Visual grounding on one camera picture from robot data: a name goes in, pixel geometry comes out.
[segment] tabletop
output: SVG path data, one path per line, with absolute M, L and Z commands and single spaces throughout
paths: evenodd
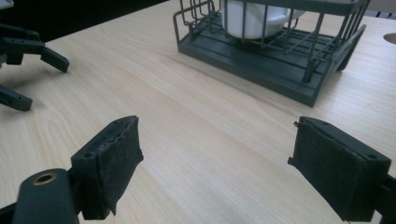
M 309 107 L 177 52 L 178 10 L 171 0 L 50 41 L 70 61 L 65 74 L 35 55 L 3 64 L 1 85 L 34 101 L 27 112 L 0 105 L 0 207 L 24 179 L 69 169 L 109 122 L 137 115 L 145 159 L 117 214 L 81 223 L 342 223 L 287 164 L 293 122 L 326 120 L 396 160 L 396 45 L 383 39 L 396 21 L 363 18 L 348 66 Z

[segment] light wood surface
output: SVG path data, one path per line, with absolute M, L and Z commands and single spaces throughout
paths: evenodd
M 28 112 L 0 105 L 0 207 L 25 178 L 69 169 L 110 121 L 137 115 L 145 159 L 118 213 L 81 223 L 342 223 L 287 165 L 293 122 L 326 120 L 395 161 L 396 45 L 383 35 L 396 21 L 363 19 L 349 65 L 312 108 L 178 53 L 178 9 L 172 0 L 49 42 L 70 61 L 66 74 L 38 56 L 3 66 L 0 83 L 34 102 Z

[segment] mug handle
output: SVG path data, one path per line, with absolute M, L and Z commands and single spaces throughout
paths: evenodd
M 292 19 L 293 20 L 298 19 L 304 13 L 305 13 L 305 11 L 302 11 L 302 10 L 294 10 Z M 277 17 L 271 18 L 271 20 L 267 20 L 267 25 L 280 25 L 285 22 L 288 22 L 289 16 L 290 16 L 290 13 L 288 12 L 287 15 L 279 15 Z

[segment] black dish rack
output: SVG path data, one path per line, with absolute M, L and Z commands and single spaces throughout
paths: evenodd
M 227 7 L 214 0 L 180 0 L 181 10 L 173 21 L 179 52 L 212 64 L 267 89 L 276 91 L 302 104 L 314 106 L 323 83 L 330 74 L 343 70 L 349 61 L 365 25 L 360 26 L 370 0 L 238 0 L 247 4 L 265 6 L 263 33 L 267 9 L 285 7 L 290 11 L 289 21 L 276 35 L 260 39 L 236 38 L 228 35 L 227 24 L 221 24 L 221 13 L 227 16 Z M 313 31 L 297 29 L 292 21 L 294 10 L 318 13 Z M 326 15 L 343 17 L 336 35 L 324 35 L 320 27 Z M 179 25 L 188 27 L 180 37 Z M 245 17 L 242 22 L 245 30 Z

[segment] table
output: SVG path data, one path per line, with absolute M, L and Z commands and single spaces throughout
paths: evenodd
M 31 55 L 3 66 L 0 83 L 34 102 L 28 112 L 0 106 L 0 207 L 25 178 L 69 169 L 109 122 L 137 115 L 145 159 L 117 215 L 81 223 L 342 223 L 287 165 L 293 122 L 326 120 L 396 160 L 396 45 L 383 39 L 396 21 L 363 19 L 349 65 L 312 108 L 178 53 L 178 7 L 171 0 L 50 41 L 71 63 L 66 74 Z

